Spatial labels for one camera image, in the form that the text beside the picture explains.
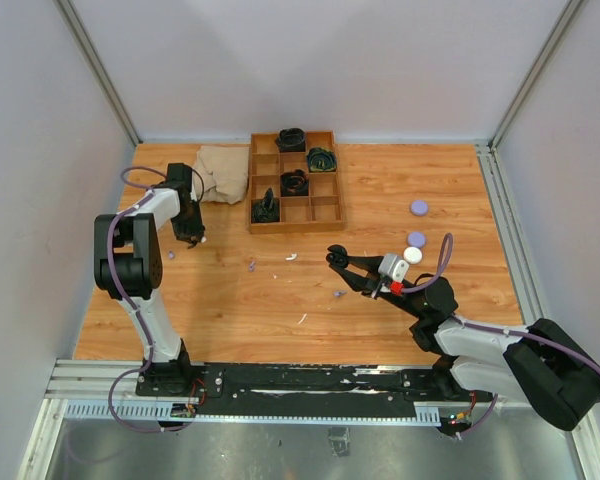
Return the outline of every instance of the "wooden tray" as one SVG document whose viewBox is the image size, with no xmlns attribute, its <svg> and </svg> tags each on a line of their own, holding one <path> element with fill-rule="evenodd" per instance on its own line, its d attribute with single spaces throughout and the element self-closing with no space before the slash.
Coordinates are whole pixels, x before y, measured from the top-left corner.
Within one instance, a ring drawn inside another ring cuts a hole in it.
<svg viewBox="0 0 600 480">
<path fill-rule="evenodd" d="M 340 156 L 333 132 L 306 132 L 306 151 L 280 153 L 275 143 L 277 133 L 254 133 L 251 135 L 249 158 L 249 202 L 247 225 L 252 234 L 331 232 L 343 230 L 344 207 L 338 170 Z M 308 173 L 307 153 L 313 147 L 322 147 L 336 154 L 338 168 L 335 172 Z M 301 169 L 309 175 L 309 195 L 304 197 L 281 197 L 280 175 Z M 267 189 L 273 189 L 280 202 L 280 221 L 252 223 L 251 207 L 264 197 Z"/>
</svg>

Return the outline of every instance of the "purple round cap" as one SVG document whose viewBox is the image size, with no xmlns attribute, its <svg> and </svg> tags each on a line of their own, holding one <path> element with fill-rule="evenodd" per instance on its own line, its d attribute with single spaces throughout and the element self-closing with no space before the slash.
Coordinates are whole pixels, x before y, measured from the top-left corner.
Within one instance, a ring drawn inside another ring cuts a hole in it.
<svg viewBox="0 0 600 480">
<path fill-rule="evenodd" d="M 418 217 L 426 215 L 429 211 L 429 205 L 424 200 L 416 200 L 411 204 L 411 213 Z"/>
<path fill-rule="evenodd" d="M 407 243 L 416 248 L 422 248 L 427 243 L 427 237 L 422 232 L 411 232 L 407 237 Z"/>
</svg>

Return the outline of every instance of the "white wall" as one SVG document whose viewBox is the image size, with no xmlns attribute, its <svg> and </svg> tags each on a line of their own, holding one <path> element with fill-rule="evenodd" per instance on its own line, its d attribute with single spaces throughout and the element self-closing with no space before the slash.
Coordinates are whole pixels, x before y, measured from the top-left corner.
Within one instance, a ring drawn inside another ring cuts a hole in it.
<svg viewBox="0 0 600 480">
<path fill-rule="evenodd" d="M 132 150 L 51 0 L 0 0 L 0 479 L 91 292 L 93 219 Z"/>
<path fill-rule="evenodd" d="M 550 314 L 600 362 L 600 0 L 576 19 L 500 153 Z"/>
<path fill-rule="evenodd" d="M 145 140 L 488 138 L 566 0 L 74 0 Z"/>
</svg>

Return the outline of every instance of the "wooden organizer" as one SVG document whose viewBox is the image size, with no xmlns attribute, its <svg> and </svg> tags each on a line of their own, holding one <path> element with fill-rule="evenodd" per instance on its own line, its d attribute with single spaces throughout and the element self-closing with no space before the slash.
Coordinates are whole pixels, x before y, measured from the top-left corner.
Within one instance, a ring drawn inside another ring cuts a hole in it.
<svg viewBox="0 0 600 480">
<path fill-rule="evenodd" d="M 247 225 L 252 234 L 331 232 L 343 230 L 344 208 L 338 170 L 340 156 L 333 139 L 333 132 L 306 132 L 306 151 L 280 153 L 276 145 L 277 133 L 254 133 L 251 135 L 249 159 L 249 203 Z M 336 154 L 338 168 L 335 172 L 309 173 L 307 153 L 313 147 L 322 147 Z M 302 197 L 280 196 L 280 175 L 296 169 L 309 175 L 309 195 Z M 280 221 L 252 223 L 251 208 L 273 189 L 280 202 Z"/>
</svg>

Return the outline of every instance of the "gray floor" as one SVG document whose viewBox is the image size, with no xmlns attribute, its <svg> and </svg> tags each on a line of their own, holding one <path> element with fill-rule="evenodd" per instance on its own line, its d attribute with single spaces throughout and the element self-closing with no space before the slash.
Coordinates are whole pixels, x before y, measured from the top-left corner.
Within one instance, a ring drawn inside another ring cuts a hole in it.
<svg viewBox="0 0 600 480">
<path fill-rule="evenodd" d="M 430 427 L 351 427 L 344 457 L 334 456 L 328 432 L 325 425 L 201 423 L 142 435 L 110 420 L 67 422 L 47 479 L 583 478 L 569 436 L 529 410 L 494 413 L 462 442 Z"/>
</svg>

